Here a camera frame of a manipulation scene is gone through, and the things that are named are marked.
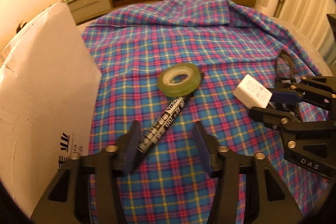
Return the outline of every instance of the screw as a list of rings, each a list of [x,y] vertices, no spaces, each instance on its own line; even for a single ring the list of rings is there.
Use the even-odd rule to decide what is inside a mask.
[[[80,153],[71,153],[70,155],[70,159],[71,160],[79,160],[79,158],[81,157]]]
[[[264,153],[261,153],[261,152],[257,152],[254,154],[254,157],[257,159],[257,160],[263,160],[265,158],[265,154]]]
[[[118,150],[118,146],[116,146],[116,145],[109,145],[109,146],[105,147],[106,152],[115,152],[117,150]]]
[[[294,141],[289,141],[288,144],[287,144],[287,146],[288,146],[289,148],[294,148],[295,145],[296,145],[296,143],[295,143]]]
[[[219,152],[223,152],[226,153],[228,152],[230,149],[226,146],[226,145],[221,145],[218,149]]]
[[[281,123],[285,124],[285,123],[287,123],[287,122],[288,122],[288,119],[287,119],[287,118],[282,118],[282,119],[281,119]]]

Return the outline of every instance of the green adhesive tape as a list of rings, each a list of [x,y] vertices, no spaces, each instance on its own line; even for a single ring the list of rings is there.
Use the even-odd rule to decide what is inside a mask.
[[[174,83],[173,79],[179,75],[187,76],[181,82]],[[160,73],[157,85],[162,93],[168,97],[183,97],[195,91],[200,86],[201,81],[201,73],[197,66],[191,63],[181,63]]]

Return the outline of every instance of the plaid tablecloth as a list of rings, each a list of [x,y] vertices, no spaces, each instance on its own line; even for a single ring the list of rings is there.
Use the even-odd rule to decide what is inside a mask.
[[[171,101],[157,87],[161,71],[189,62],[205,72],[195,97],[155,150],[132,175],[119,179],[128,223],[207,222],[217,180],[202,170],[192,137],[197,120],[221,145],[245,155],[266,154],[303,213],[320,197],[322,179],[285,161],[278,132],[252,121],[232,93],[247,73],[272,87],[281,49],[295,60],[298,75],[318,74],[294,37],[272,19],[229,0],[166,0],[105,15],[86,28],[83,39],[102,73],[90,153],[113,144],[133,120],[148,131]],[[301,105],[301,112],[306,121],[325,118],[307,104]],[[242,176],[237,223],[244,217],[244,197]]]

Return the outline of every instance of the striped curtain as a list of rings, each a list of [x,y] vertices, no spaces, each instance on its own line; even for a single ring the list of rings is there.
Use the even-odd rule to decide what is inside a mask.
[[[335,8],[335,0],[285,0],[279,18],[299,28],[325,61],[333,64],[336,46],[327,14],[334,14]]]

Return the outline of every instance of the blue gripper pad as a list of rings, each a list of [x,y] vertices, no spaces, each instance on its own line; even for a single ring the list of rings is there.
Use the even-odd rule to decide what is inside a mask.
[[[197,121],[194,123],[193,135],[199,151],[199,157],[201,158],[203,170],[211,175],[213,173],[213,168],[211,166],[210,152],[203,138],[204,135],[208,134],[201,121]]]
[[[123,172],[129,173],[133,169],[134,159],[137,154],[137,147],[142,138],[141,124],[138,121],[133,121],[130,130],[129,143],[125,149],[124,162],[123,162]]]

